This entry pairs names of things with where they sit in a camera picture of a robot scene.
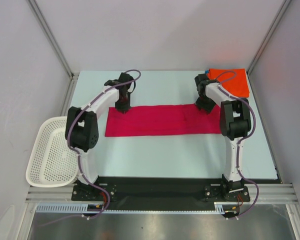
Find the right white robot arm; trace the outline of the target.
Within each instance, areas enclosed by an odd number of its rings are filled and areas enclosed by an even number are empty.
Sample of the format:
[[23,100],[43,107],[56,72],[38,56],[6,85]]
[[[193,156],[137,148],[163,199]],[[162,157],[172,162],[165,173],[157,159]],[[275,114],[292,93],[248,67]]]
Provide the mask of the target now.
[[217,78],[209,79],[206,73],[195,78],[198,99],[195,105],[206,113],[215,106],[220,108],[219,128],[225,137],[225,170],[217,196],[232,201],[245,189],[245,180],[241,172],[243,147],[245,140],[256,129],[256,116],[247,98],[231,94]]

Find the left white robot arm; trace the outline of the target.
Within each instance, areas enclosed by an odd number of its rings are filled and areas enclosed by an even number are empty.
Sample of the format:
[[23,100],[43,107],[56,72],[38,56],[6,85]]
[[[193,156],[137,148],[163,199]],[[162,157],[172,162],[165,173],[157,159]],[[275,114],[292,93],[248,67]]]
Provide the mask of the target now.
[[77,157],[79,181],[84,185],[82,194],[89,200],[95,200],[100,194],[110,198],[109,193],[95,184],[99,175],[94,166],[89,166],[95,161],[90,160],[91,151],[99,140],[98,119],[109,107],[126,114],[131,109],[130,87],[136,87],[136,81],[141,77],[141,72],[136,78],[130,75],[133,70],[122,72],[117,79],[107,80],[101,92],[82,107],[72,106],[66,116],[65,139],[68,148],[75,152]]

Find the crimson red t-shirt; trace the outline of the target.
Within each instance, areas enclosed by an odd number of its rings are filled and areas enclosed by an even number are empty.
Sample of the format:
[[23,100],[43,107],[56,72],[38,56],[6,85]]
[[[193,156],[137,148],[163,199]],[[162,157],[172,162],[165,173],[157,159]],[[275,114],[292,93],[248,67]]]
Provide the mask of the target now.
[[109,108],[106,137],[220,134],[220,108],[210,113],[194,104],[135,106],[121,113]]

